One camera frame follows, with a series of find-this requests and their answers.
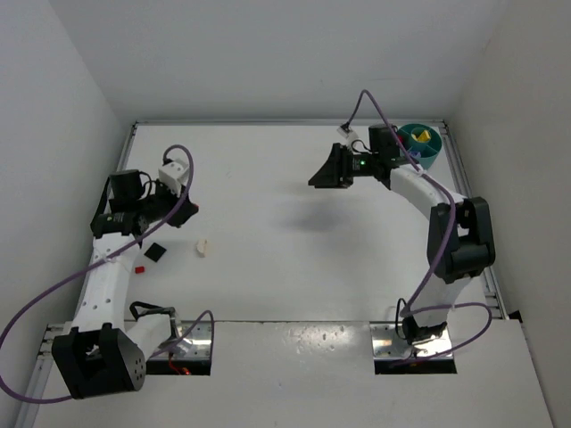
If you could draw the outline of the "cream white lego brick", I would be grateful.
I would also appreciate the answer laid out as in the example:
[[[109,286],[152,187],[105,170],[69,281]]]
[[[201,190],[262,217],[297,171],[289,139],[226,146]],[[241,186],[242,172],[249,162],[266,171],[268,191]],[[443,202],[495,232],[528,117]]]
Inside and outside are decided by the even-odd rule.
[[[196,253],[199,257],[205,258],[209,250],[209,241],[207,239],[199,239],[195,246]]]

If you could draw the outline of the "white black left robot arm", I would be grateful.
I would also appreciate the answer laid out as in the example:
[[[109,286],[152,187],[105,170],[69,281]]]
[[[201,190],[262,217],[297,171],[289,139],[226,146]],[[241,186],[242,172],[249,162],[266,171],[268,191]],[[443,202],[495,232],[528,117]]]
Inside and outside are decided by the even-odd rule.
[[[136,169],[109,177],[112,197],[91,223],[93,261],[87,286],[70,330],[54,339],[52,355],[74,399],[138,391],[146,362],[178,337],[175,309],[126,303],[129,280],[145,232],[165,221],[181,227],[198,208],[190,202],[190,168],[169,160],[146,191]]]

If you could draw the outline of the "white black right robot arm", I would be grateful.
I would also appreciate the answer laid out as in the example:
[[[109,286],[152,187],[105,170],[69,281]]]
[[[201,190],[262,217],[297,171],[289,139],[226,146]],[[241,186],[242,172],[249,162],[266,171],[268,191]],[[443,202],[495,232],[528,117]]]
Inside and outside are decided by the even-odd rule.
[[[428,271],[401,309],[401,331],[409,344],[440,335],[448,314],[472,278],[495,261],[488,202],[447,189],[412,156],[412,142],[427,144],[430,128],[418,135],[395,126],[368,129],[368,147],[335,143],[321,168],[309,179],[316,189],[347,189],[357,177],[373,177],[413,205],[428,221]]]

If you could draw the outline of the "black lego brick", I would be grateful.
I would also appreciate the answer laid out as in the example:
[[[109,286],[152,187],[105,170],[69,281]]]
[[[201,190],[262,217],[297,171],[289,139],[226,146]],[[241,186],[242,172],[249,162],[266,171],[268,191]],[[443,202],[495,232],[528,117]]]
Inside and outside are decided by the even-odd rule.
[[[145,251],[144,256],[153,262],[158,262],[166,253],[167,249],[158,243],[152,243]]]

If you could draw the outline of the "teal divided round container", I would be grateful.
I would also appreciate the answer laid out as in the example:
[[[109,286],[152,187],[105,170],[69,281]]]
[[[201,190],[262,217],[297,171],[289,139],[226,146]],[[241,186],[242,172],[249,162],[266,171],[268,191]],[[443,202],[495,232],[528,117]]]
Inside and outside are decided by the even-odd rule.
[[[431,131],[432,139],[427,144],[422,144],[416,142],[411,136],[410,132],[417,127],[427,128]],[[404,148],[406,152],[409,153],[410,151],[416,151],[421,153],[420,159],[415,159],[423,169],[429,169],[433,164],[436,158],[438,157],[440,151],[443,148],[443,141],[440,137],[440,134],[432,129],[429,126],[418,124],[418,123],[410,123],[398,128],[397,136],[406,136],[408,138],[408,142],[404,144]]]

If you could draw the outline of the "yellow lego in container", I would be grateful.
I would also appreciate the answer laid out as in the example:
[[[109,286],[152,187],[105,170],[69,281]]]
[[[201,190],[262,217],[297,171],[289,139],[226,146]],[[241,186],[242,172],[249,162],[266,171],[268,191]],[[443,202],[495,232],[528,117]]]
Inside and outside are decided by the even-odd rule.
[[[410,136],[419,143],[427,144],[431,139],[431,131],[427,128],[417,127],[410,132]]]

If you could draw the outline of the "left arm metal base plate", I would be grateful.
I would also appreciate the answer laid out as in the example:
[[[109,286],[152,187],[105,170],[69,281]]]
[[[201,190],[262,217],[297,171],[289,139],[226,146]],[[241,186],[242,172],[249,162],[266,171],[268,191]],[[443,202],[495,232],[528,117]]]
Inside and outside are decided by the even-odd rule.
[[[209,361],[212,354],[213,324],[209,319],[199,321],[192,330],[192,322],[177,324],[175,335],[161,343],[150,360],[166,360],[169,354],[177,361]]]

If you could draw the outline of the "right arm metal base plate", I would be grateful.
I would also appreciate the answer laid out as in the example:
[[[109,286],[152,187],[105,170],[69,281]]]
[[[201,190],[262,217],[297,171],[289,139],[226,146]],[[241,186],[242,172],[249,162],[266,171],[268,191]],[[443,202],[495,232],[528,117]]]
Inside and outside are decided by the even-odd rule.
[[[453,359],[451,338],[447,328],[439,335],[408,344],[401,329],[396,333],[394,324],[370,323],[372,350],[375,361],[428,358]]]

